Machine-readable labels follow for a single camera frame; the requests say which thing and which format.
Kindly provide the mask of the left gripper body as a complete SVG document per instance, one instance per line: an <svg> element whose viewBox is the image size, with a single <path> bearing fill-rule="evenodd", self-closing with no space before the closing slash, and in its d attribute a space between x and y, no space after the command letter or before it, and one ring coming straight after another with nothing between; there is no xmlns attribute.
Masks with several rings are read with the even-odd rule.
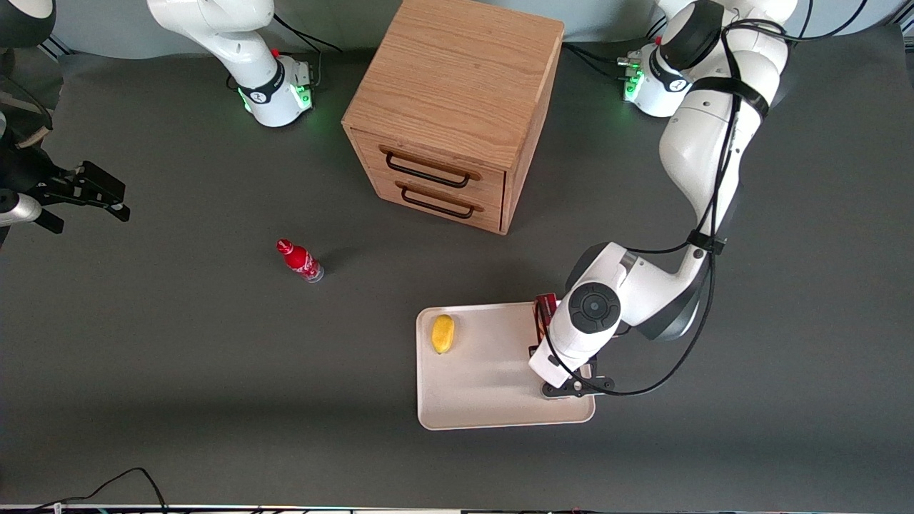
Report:
<svg viewBox="0 0 914 514"><path fill-rule="evenodd" d="M591 395L603 395L597 388L615 390L615 381L598 370L598 355L595 354L582 364L575 376L561 364L554 362L554 356L545 343L539 344L538 354L529 359L529 367L544 381L541 392L546 399L585 398Z"/></svg>

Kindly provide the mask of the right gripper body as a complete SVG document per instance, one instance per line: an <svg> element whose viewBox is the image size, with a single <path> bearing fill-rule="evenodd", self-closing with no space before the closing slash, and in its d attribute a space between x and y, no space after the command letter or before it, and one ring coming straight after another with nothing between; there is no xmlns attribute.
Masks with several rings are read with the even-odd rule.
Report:
<svg viewBox="0 0 914 514"><path fill-rule="evenodd" d="M31 196L43 207L79 206L75 183L79 169L57 166L40 149L7 148L1 152L1 188Z"/></svg>

